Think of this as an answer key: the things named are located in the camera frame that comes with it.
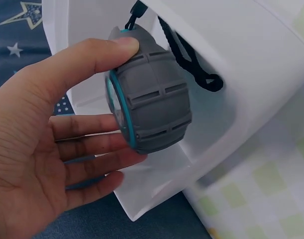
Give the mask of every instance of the checkered fabric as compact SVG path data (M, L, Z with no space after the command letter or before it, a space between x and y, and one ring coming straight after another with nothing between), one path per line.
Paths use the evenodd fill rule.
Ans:
M214 239L304 239L304 87L185 195Z

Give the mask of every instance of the white container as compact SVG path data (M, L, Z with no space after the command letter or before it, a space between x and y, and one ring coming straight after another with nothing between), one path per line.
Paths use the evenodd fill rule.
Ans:
M225 87L210 93L186 73L193 122L185 138L124 169L115 194L131 220L195 182L263 126L304 83L304 0L143 0L138 23L167 47L160 15ZM52 53L122 28L135 0L43 1ZM76 114L108 113L102 74L68 92Z

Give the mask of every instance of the teal trim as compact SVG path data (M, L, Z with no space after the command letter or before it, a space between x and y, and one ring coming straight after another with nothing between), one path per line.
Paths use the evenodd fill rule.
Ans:
M112 82L111 82L110 78L107 79L106 85L107 85L107 97L108 97L108 101L111 104L111 108L112 108L111 110L112 110L112 112L114 112L114 103L113 103L113 99L112 99L112 96L111 96L111 86L113 87L113 85L112 85Z
M125 100L125 96L123 94L122 88L120 83L117 80L116 74L114 71L110 71L110 76L111 76L111 81L113 81L114 85L115 85L115 91L119 97L119 101L121 103L121 107L124 111L124 116L126 118L126 122L127 122L127 128L128 128L128 132L129 132L129 137L130 137L130 146L131 148L135 148L136 147L136 138L135 138L135 133L134 133L134 127L133 127L133 123L132 123L132 119L131 119L131 114L129 111L129 108L127 106L126 100Z

